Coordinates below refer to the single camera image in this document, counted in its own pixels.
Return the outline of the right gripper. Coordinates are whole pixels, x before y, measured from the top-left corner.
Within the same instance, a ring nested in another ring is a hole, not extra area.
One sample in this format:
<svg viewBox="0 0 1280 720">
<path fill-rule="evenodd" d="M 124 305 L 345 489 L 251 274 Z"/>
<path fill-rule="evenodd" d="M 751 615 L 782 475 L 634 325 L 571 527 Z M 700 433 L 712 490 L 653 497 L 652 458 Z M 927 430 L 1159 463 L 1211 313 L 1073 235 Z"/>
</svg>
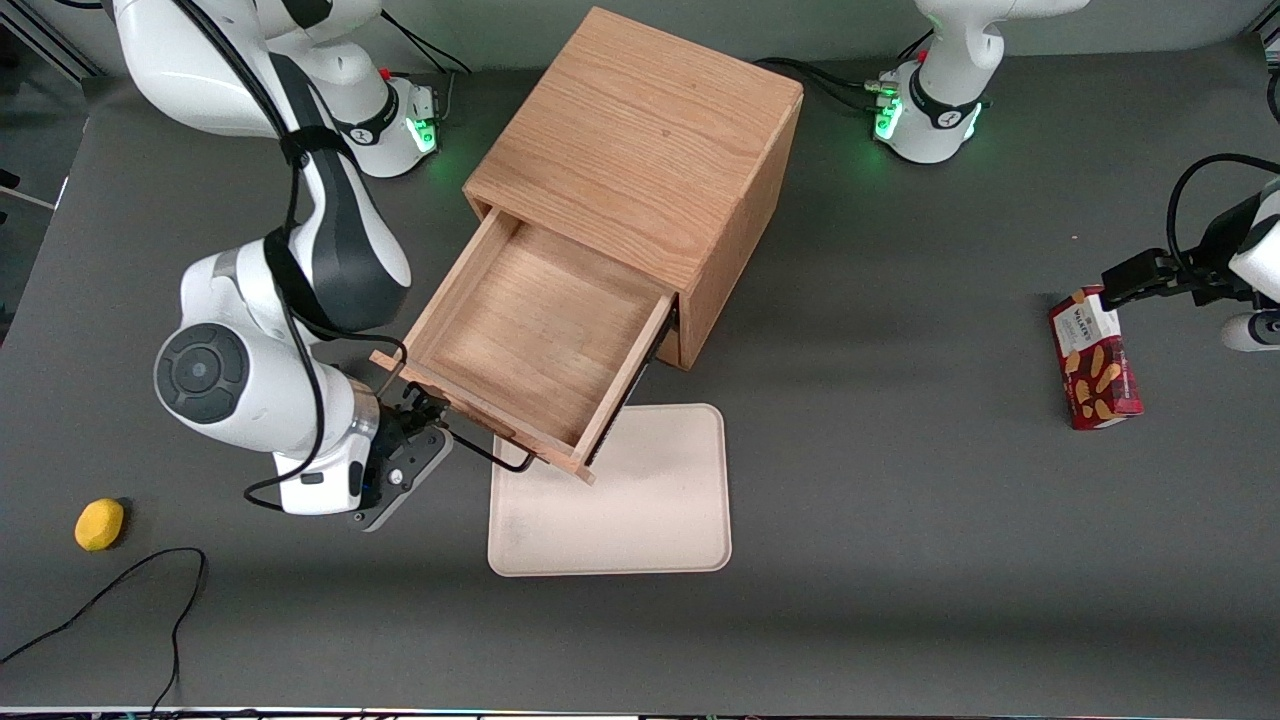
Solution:
<svg viewBox="0 0 1280 720">
<path fill-rule="evenodd" d="M 399 409 L 384 407 L 365 469 L 353 530 L 372 533 L 434 473 L 454 447 L 449 404 L 424 386 L 406 386 Z"/>
</svg>

